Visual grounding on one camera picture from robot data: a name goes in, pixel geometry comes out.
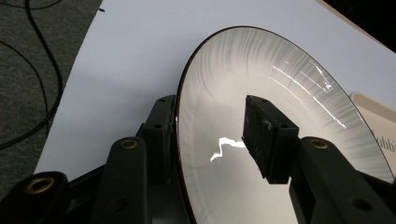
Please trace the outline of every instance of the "gray carpet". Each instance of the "gray carpet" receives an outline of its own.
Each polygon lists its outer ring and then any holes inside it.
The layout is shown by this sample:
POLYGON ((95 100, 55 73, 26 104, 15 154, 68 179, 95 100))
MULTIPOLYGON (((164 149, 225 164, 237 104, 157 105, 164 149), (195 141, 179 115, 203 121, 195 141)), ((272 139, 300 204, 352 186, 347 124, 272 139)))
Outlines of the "gray carpet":
MULTIPOLYGON (((31 1, 43 7, 57 0, 31 1)), ((37 26, 59 64, 64 84, 102 0, 63 0, 53 7, 32 10, 37 26)), ((21 0, 0 3, 22 6, 21 0)), ((23 8, 0 5, 0 40, 23 54, 43 80, 49 107, 57 95, 54 69, 23 8)), ((46 116, 34 70, 16 52, 0 44, 0 144, 34 128, 46 116)), ((35 170, 46 141, 46 128, 0 151, 0 200, 35 170)))

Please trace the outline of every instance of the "plate surface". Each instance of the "plate surface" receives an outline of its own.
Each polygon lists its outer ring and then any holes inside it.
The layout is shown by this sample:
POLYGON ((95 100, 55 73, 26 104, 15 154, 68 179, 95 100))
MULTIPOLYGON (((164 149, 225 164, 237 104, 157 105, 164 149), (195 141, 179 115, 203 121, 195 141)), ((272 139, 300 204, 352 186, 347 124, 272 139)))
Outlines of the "plate surface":
POLYGON ((297 222, 289 186, 270 186, 242 143, 245 99, 271 101, 300 137, 332 141, 359 171, 391 182, 356 107, 307 53, 274 33, 232 27, 192 54, 177 92, 181 171, 197 223, 297 222))

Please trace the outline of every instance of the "white surface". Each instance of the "white surface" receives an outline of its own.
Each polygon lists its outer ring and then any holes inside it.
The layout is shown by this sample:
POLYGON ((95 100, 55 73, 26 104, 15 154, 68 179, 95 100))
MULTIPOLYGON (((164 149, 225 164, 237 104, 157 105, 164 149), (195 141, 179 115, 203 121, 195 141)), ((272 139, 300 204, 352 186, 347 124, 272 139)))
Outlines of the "white surface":
POLYGON ((35 172, 69 180, 106 162, 111 144, 135 135, 156 99, 177 91, 185 63, 209 35, 251 25, 284 36, 347 93, 396 108, 396 56, 319 2, 104 0, 78 54, 35 172))

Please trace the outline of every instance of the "cable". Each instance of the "cable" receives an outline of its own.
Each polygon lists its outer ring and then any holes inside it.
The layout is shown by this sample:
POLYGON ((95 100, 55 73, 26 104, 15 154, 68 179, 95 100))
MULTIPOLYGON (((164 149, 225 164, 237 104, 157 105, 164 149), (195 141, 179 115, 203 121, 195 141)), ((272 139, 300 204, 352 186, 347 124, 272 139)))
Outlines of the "cable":
MULTIPOLYGON (((23 54, 21 54, 19 51, 17 51, 16 49, 12 48, 9 44, 5 43, 2 40, 0 40, 0 44, 3 44, 4 46, 8 47, 9 49, 12 49, 15 53, 20 55, 30 65, 30 67, 33 69, 33 71, 35 72, 35 76, 37 77, 38 82, 40 84, 40 89, 41 89, 41 92, 43 94, 43 99, 44 99, 44 105, 46 107, 46 116, 48 116, 49 115, 49 104, 48 104, 47 94, 46 94, 46 91, 45 91, 45 88, 44 88, 43 80, 42 80, 40 74, 38 74, 38 72, 35 69, 35 67, 33 66, 33 64, 25 56, 23 56, 23 54)), ((48 135, 49 132, 50 132, 50 126, 47 123, 47 135, 48 135)))
POLYGON ((40 32, 40 29, 37 27, 37 25, 35 24, 35 20, 32 17, 32 12, 30 10, 30 3, 29 0, 25 0, 25 9, 26 9, 26 14, 27 17, 29 19, 29 22, 31 23, 31 25, 33 26, 33 28, 35 29, 35 33, 37 34, 38 39, 41 42, 41 45, 43 46, 44 50, 47 53, 47 56, 49 57, 49 60, 55 70, 56 73, 56 77, 58 80, 58 95, 56 97, 55 103, 53 104, 51 110, 49 111, 49 114, 43 119, 41 120, 41 122, 39 122, 32 130, 30 130, 29 132, 14 138, 8 142, 5 142, 4 144, 0 145, 0 150, 6 148, 6 147, 10 147, 12 145, 15 145, 17 143, 19 143, 20 141, 32 136, 34 133, 36 133, 38 130, 40 130, 44 125, 46 125, 50 119, 52 118, 52 116, 56 113, 56 110, 58 109, 59 103, 61 102, 61 98, 62 98, 62 94, 64 92, 64 82, 62 79, 62 74, 61 74, 61 70, 59 69, 58 64, 56 63, 55 58, 52 55, 52 52, 50 51, 50 48, 47 45, 46 40, 44 39, 43 35, 40 32))
MULTIPOLYGON (((54 3, 51 3, 51 4, 49 4, 47 6, 43 6, 43 7, 31 7, 30 10, 46 9, 46 8, 49 8, 49 7, 53 7, 53 6, 57 5, 58 3, 62 2, 62 1, 63 0, 58 0, 58 1, 54 2, 54 3)), ((25 9, 25 7, 20 7, 20 6, 16 6, 16 5, 12 5, 12 4, 9 4, 9 3, 4 3, 4 2, 0 2, 0 5, 4 5, 4 6, 7 6, 7 7, 16 7, 16 8, 25 9)))

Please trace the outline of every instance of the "ceramic plate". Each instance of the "ceramic plate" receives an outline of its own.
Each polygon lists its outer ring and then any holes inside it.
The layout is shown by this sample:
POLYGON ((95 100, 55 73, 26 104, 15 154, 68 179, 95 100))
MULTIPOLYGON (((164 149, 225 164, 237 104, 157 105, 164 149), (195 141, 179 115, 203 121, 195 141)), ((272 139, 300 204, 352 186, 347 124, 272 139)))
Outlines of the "ceramic plate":
POLYGON ((177 92, 180 166, 197 223, 297 222, 289 186, 268 185, 241 140, 247 95, 271 101, 300 137, 328 139, 357 170, 393 180, 356 107, 318 62, 282 36, 233 27, 199 46, 177 92))

